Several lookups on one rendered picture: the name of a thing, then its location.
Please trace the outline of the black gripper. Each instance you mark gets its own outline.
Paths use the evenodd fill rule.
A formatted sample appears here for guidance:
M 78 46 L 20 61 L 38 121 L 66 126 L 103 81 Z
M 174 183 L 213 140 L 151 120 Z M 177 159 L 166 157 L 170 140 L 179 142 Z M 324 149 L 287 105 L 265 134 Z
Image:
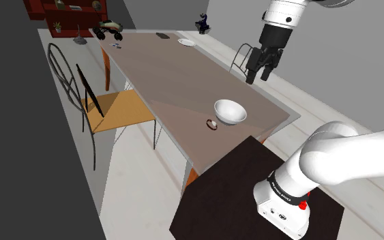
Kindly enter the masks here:
M 259 38 L 260 47 L 253 47 L 246 64 L 246 83 L 252 85 L 256 72 L 264 66 L 260 79 L 267 81 L 280 62 L 282 51 L 292 34 L 292 29 L 265 24 Z

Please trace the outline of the white bowl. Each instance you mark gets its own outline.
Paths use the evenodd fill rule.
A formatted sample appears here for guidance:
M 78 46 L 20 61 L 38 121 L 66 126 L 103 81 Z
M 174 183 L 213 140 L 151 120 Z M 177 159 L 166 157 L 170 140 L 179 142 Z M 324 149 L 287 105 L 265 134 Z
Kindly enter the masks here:
M 237 125 L 248 116 L 245 108 L 232 100 L 217 100 L 214 110 L 216 117 L 229 125 Z

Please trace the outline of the dark blue figurine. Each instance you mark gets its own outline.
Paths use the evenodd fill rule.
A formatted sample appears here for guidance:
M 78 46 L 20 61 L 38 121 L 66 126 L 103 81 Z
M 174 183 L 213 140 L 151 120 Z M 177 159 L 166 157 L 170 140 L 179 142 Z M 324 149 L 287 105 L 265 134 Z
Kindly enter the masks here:
M 207 14 L 200 14 L 201 20 L 196 21 L 195 25 L 198 27 L 198 32 L 204 35 L 211 27 L 207 24 Z

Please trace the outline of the brown wooden table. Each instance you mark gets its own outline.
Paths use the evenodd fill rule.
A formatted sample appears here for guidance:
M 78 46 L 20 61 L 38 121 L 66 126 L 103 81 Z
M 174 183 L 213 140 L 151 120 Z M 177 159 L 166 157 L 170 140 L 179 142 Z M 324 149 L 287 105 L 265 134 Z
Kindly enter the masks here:
M 176 34 L 168 36 L 164 40 L 151 32 L 129 32 L 124 33 L 120 49 L 109 46 L 114 42 L 110 36 L 99 45 L 187 160 L 184 181 L 191 171 L 203 174 L 247 137 L 265 140 L 298 118 L 198 48 L 180 44 Z M 247 118 L 226 125 L 216 117 L 217 100 L 237 102 Z M 207 127 L 208 119 L 217 123 L 217 130 Z

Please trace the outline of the dark brown robot stand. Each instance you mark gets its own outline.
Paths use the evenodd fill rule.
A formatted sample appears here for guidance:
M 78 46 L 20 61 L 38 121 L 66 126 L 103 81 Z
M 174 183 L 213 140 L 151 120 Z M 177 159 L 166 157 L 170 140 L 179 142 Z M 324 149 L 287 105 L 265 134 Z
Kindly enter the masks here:
M 260 216 L 256 183 L 283 160 L 248 137 L 194 180 L 169 228 L 175 240 L 292 240 Z

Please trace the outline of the toy monster truck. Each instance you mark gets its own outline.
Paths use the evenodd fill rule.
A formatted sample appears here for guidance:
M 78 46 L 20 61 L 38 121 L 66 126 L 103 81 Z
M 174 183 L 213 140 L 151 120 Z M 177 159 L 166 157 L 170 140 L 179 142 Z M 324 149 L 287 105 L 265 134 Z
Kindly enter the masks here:
M 94 27 L 92 31 L 99 40 L 104 40 L 106 38 L 106 32 L 112 33 L 113 37 L 118 41 L 122 41 L 123 39 L 123 36 L 121 34 L 121 32 L 123 31 L 123 25 L 117 22 L 113 22 L 111 20 L 103 20 L 99 22 L 99 25 L 97 27 Z

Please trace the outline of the grey cone-shaped floor object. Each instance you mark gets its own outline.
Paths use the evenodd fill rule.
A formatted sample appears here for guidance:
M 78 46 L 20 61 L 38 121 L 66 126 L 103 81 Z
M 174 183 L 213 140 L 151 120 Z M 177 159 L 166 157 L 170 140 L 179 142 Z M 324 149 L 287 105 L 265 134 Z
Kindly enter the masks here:
M 79 25 L 77 25 L 78 27 L 78 32 L 77 32 L 77 36 L 73 39 L 73 42 L 78 44 L 78 45 L 85 45 L 87 44 L 87 40 L 81 36 L 80 34 L 80 27 Z

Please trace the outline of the red bookshelf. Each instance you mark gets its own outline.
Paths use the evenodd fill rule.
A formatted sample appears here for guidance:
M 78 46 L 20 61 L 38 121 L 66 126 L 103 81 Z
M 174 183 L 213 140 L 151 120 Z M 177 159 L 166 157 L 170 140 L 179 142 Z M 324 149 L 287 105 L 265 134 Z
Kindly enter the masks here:
M 31 20 L 45 20 L 53 38 L 85 38 L 108 19 L 106 0 L 23 0 Z

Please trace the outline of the black picture frame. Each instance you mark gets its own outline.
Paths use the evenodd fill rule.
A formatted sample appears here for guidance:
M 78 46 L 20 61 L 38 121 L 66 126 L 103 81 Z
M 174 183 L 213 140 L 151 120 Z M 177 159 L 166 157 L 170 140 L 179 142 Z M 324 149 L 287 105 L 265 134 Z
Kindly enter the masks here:
M 77 68 L 78 74 L 80 76 L 81 82 L 85 88 L 85 95 L 88 95 L 91 98 L 91 100 L 95 104 L 95 107 L 97 108 L 98 112 L 101 114 L 102 117 L 104 117 L 104 114 L 103 114 L 102 109 L 99 105 L 98 99 L 95 96 L 95 94 L 93 93 L 89 83 L 87 82 L 87 79 L 85 78 L 85 75 L 83 74 L 83 72 L 80 69 L 78 64 L 76 64 L 76 68 Z

